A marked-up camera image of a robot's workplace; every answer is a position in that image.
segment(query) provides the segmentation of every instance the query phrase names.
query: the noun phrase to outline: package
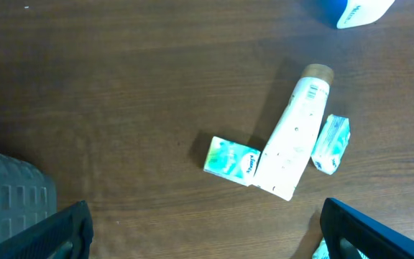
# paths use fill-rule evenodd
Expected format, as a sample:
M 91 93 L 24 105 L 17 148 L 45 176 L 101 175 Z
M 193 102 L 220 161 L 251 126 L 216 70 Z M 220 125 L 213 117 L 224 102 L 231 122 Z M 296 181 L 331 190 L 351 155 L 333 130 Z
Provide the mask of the package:
M 204 171 L 249 186 L 257 169 L 260 151 L 220 137 L 213 137 Z
M 311 155 L 317 169 L 329 175 L 335 173 L 350 137 L 348 118 L 328 116 Z

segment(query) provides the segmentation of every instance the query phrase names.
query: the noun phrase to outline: tube cap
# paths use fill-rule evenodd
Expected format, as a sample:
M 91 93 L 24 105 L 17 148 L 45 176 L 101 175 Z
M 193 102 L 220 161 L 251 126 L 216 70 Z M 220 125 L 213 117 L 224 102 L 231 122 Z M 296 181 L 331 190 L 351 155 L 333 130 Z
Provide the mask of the tube cap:
M 326 65 L 310 64 L 305 68 L 301 77 L 319 78 L 331 85 L 334 82 L 334 71 Z

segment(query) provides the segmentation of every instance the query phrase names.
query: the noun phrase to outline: blue container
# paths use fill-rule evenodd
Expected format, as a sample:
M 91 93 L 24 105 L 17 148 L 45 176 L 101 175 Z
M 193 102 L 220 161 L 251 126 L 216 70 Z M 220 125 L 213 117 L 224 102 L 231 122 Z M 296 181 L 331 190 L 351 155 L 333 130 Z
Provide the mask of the blue container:
M 56 211 L 53 181 L 33 165 L 0 154 L 0 242 Z

